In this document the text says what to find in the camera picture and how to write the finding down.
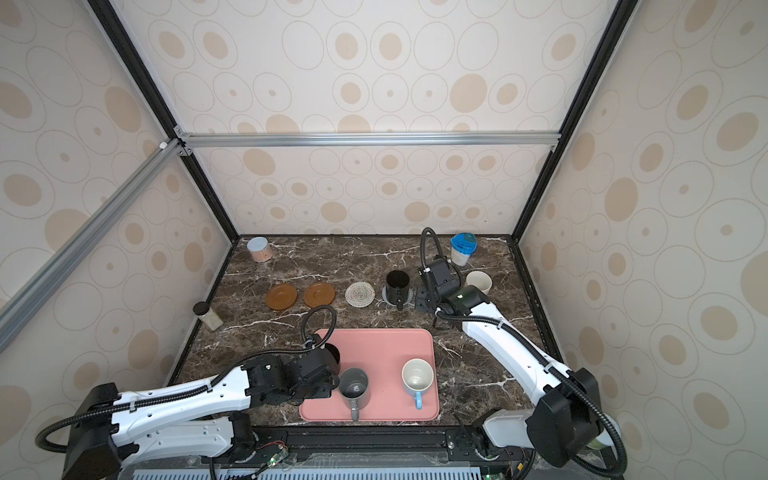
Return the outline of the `brown wooden coaster front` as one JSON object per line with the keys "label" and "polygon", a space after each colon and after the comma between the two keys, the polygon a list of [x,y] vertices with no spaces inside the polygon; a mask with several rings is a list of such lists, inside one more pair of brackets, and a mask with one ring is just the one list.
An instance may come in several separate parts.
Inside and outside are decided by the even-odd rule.
{"label": "brown wooden coaster front", "polygon": [[304,303],[310,309],[331,305],[336,297],[335,288],[327,282],[311,284],[304,292]]}

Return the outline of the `silver aluminium frame bar left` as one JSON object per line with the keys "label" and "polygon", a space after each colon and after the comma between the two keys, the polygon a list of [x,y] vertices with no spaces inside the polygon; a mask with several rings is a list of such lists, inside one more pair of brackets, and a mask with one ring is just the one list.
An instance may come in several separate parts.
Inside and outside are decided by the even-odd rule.
{"label": "silver aluminium frame bar left", "polygon": [[8,346],[83,259],[120,220],[166,163],[180,155],[181,141],[164,141],[43,267],[1,309],[1,348]]}

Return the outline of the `white cup blue lid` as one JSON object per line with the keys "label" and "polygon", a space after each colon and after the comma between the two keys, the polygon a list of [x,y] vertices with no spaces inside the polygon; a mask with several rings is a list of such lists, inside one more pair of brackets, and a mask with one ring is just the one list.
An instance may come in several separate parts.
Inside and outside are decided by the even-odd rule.
{"label": "white cup blue lid", "polygon": [[476,251],[478,241],[471,232],[462,232],[451,238],[451,260],[459,266],[465,266],[471,255]]}

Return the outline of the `blue woven coaster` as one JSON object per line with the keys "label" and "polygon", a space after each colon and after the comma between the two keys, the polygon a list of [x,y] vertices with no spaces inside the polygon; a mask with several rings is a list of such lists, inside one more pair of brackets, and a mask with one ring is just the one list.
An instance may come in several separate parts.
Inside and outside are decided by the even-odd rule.
{"label": "blue woven coaster", "polygon": [[384,286],[381,291],[383,301],[393,307],[405,307],[411,304],[414,297],[414,290],[412,288],[407,291],[403,289],[393,289]]}

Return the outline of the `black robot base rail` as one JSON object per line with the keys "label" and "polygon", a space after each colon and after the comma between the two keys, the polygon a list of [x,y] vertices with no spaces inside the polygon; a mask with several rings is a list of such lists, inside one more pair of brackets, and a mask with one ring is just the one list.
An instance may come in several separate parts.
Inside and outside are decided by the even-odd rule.
{"label": "black robot base rail", "polygon": [[137,463],[197,456],[207,466],[208,478],[214,478],[216,465],[251,468],[260,477],[289,457],[307,461],[320,454],[426,455],[440,469],[463,462],[486,473],[511,465],[529,470],[541,457],[557,468],[573,462],[606,478],[622,477],[628,465],[620,431],[613,424],[530,429],[526,420],[514,416],[498,439],[489,434],[491,425],[486,418],[448,426],[258,427],[248,414],[235,412],[166,426],[153,423],[132,437],[112,427],[104,455],[87,461],[86,469],[98,479],[112,479]]}

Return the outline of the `blue handled white mug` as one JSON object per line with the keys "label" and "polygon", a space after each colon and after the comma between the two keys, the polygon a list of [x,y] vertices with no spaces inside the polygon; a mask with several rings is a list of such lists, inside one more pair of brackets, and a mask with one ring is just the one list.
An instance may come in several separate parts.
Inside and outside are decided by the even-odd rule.
{"label": "blue handled white mug", "polygon": [[432,387],[434,378],[434,371],[426,360],[414,358],[404,364],[401,370],[403,387],[414,399],[418,410],[423,408],[424,397]]}

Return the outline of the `silver aluminium frame bar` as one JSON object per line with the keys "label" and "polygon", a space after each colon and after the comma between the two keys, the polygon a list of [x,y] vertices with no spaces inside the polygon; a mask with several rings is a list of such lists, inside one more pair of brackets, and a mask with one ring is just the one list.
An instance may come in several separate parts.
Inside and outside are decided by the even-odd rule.
{"label": "silver aluminium frame bar", "polygon": [[8,346],[83,259],[120,220],[166,163],[180,155],[181,141],[164,141],[43,267],[1,309],[1,348]]}
{"label": "silver aluminium frame bar", "polygon": [[182,132],[180,140],[191,148],[299,148],[299,147],[405,147],[405,146],[556,146],[557,131],[376,132],[376,133],[231,133]]}

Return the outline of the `small bottle black cap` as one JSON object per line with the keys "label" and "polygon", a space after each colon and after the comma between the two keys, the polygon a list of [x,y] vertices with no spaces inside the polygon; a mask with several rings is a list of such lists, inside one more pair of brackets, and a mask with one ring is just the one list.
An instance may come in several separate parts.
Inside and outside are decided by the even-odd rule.
{"label": "small bottle black cap", "polygon": [[223,325],[223,320],[208,302],[197,302],[193,306],[193,313],[211,331],[216,331]]}

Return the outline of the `grey mug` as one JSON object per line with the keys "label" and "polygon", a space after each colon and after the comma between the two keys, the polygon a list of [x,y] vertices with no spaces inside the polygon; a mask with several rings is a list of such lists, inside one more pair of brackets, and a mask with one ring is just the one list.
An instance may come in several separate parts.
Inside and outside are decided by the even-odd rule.
{"label": "grey mug", "polygon": [[370,383],[366,372],[357,367],[344,370],[339,376],[338,392],[351,412],[352,421],[358,422],[362,410],[370,401]]}

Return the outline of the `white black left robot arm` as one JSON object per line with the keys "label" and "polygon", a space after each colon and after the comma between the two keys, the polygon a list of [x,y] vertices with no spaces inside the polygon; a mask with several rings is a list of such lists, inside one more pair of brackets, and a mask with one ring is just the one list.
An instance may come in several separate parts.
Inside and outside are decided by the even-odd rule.
{"label": "white black left robot arm", "polygon": [[65,479],[106,479],[152,457],[248,458],[248,410],[325,399],[338,387],[337,319],[333,307],[315,307],[302,318],[300,348],[262,350],[202,380],[140,392],[99,385],[74,415],[43,427],[35,445],[64,455]]}

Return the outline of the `brown wooden coaster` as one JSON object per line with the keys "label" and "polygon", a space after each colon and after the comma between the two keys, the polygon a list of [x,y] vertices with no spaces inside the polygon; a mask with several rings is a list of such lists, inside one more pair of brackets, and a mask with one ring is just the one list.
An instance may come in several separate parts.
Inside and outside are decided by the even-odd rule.
{"label": "brown wooden coaster", "polygon": [[310,309],[331,305],[336,297],[335,288],[327,282],[311,284],[304,292],[304,303]]}
{"label": "brown wooden coaster", "polygon": [[273,286],[266,294],[265,304],[273,311],[285,311],[298,299],[298,290],[291,284],[282,283]]}

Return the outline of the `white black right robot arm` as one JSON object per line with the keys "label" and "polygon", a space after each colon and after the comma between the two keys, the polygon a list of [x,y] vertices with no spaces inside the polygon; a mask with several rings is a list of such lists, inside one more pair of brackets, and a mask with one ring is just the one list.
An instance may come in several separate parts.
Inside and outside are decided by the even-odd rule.
{"label": "white black right robot arm", "polygon": [[442,248],[428,257],[426,244],[437,238],[426,227],[419,242],[418,274],[429,312],[490,352],[532,404],[527,410],[497,409],[475,422],[468,435],[478,455],[493,460],[517,447],[554,467],[574,463],[593,475],[622,477],[626,447],[619,426],[602,409],[596,378],[586,369],[570,369],[529,340],[488,295],[463,279]]}

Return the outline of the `pink jar grey lid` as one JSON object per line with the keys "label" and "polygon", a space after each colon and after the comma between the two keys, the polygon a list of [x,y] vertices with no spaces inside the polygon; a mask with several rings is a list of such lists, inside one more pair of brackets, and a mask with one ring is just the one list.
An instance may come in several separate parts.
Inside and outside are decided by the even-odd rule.
{"label": "pink jar grey lid", "polygon": [[246,244],[247,250],[255,262],[264,263],[273,258],[269,240],[265,237],[253,237]]}

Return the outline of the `silver aluminium frame bar rear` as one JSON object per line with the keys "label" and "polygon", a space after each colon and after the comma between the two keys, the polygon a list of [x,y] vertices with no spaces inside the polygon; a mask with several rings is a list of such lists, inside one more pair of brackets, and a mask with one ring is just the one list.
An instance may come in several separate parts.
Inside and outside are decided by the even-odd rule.
{"label": "silver aluminium frame bar rear", "polygon": [[299,147],[405,147],[405,146],[556,146],[557,131],[376,132],[376,133],[231,133],[182,132],[180,140],[191,148],[299,148]]}

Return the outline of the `black mug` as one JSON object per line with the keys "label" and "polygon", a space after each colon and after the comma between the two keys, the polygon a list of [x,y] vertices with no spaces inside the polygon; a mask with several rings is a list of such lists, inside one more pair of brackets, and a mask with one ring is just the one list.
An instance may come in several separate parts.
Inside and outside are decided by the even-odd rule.
{"label": "black mug", "polygon": [[385,286],[393,289],[403,289],[407,291],[410,289],[410,277],[402,270],[392,270],[386,275]]}
{"label": "black mug", "polygon": [[330,343],[326,343],[323,349],[326,352],[326,363],[328,370],[334,375],[338,376],[341,371],[339,350]]}

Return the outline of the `multicolour woven coaster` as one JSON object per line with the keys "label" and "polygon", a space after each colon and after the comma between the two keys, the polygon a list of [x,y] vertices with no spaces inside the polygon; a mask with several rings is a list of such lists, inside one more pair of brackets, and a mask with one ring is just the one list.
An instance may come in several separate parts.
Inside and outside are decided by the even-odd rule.
{"label": "multicolour woven coaster", "polygon": [[345,291],[346,302],[354,308],[365,308],[375,300],[373,286],[368,282],[354,282]]}

